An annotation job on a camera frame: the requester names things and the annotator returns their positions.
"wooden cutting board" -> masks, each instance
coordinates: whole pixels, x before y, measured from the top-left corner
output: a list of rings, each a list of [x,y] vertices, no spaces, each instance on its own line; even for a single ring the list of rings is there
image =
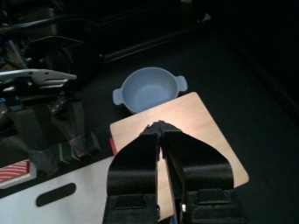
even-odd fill
[[[221,153],[232,166],[234,187],[248,182],[246,171],[196,93],[189,93],[112,123],[109,129],[116,151],[120,151],[134,140],[146,125],[152,125],[157,121],[172,124],[185,134],[200,139]],[[157,163],[157,203],[162,220],[173,214],[169,182],[162,159]]]

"white surface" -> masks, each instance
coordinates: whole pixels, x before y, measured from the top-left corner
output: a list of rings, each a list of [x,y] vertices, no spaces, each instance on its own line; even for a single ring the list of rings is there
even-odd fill
[[[106,176],[112,157],[0,199],[1,224],[98,224],[106,202]],[[37,207],[39,194],[67,183],[75,192]]]

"bowl handle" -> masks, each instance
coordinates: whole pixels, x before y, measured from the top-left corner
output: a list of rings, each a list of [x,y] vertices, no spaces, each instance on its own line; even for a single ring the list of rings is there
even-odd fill
[[[121,88],[113,90],[113,103],[120,105],[124,103],[122,95],[121,95]]]
[[[176,79],[176,83],[177,83],[177,87],[178,87],[178,92],[185,91],[188,89],[188,84],[186,84],[184,77],[176,76],[174,79]]]

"red object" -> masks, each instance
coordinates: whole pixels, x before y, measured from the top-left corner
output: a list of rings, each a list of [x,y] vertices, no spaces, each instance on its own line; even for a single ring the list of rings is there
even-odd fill
[[[0,184],[10,179],[19,178],[30,171],[29,160],[23,160],[0,168]]]

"black cable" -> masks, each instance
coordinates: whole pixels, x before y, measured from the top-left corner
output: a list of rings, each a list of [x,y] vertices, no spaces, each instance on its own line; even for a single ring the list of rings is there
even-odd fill
[[[70,14],[70,15],[59,15],[57,17],[49,17],[49,18],[31,21],[27,23],[9,24],[7,26],[3,26],[0,28],[0,35],[11,34],[13,32],[18,32],[22,30],[37,28],[39,26],[51,25],[51,24],[67,22],[67,21],[87,22],[89,24],[93,24],[97,28],[99,28],[98,23],[94,22],[91,19],[82,17],[81,15]]]

